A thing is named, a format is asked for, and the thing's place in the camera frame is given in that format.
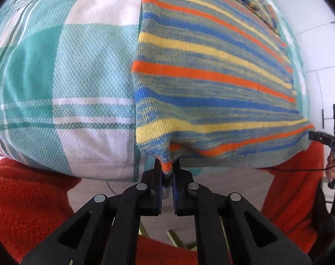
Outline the red fleece garment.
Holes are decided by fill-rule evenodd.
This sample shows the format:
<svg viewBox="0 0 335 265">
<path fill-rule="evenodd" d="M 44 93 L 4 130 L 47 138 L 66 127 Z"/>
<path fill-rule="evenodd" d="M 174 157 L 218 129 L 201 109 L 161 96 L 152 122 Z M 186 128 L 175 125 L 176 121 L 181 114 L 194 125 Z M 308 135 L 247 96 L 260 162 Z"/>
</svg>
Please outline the red fleece garment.
<svg viewBox="0 0 335 265">
<path fill-rule="evenodd" d="M 323 173 L 324 149 L 313 142 L 274 170 L 262 214 L 304 252 L 317 239 L 312 213 Z M 79 178 L 0 160 L 0 242 L 20 262 L 73 215 L 68 192 Z"/>
</svg>

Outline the teal plaid bed cover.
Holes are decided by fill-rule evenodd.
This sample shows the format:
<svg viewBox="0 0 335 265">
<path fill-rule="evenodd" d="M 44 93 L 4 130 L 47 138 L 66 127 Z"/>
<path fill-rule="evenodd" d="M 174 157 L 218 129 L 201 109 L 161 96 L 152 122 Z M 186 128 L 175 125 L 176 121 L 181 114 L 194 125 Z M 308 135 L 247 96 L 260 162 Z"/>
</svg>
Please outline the teal plaid bed cover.
<svg viewBox="0 0 335 265">
<path fill-rule="evenodd" d="M 279 12 L 297 67 L 299 54 Z M 133 62 L 142 0 L 5 0 L 0 7 L 0 155 L 95 180 L 140 179 L 158 159 L 136 142 Z"/>
</svg>

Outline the striped knitted t-shirt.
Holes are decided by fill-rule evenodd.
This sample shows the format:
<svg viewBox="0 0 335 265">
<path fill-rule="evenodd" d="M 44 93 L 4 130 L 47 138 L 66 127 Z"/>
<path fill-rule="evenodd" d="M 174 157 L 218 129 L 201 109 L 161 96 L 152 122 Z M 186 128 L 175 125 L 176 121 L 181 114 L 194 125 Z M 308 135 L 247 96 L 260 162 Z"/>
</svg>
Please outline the striped knitted t-shirt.
<svg viewBox="0 0 335 265">
<path fill-rule="evenodd" d="M 297 67 L 268 0 L 142 0 L 136 142 L 165 174 L 268 168 L 310 146 Z"/>
</svg>

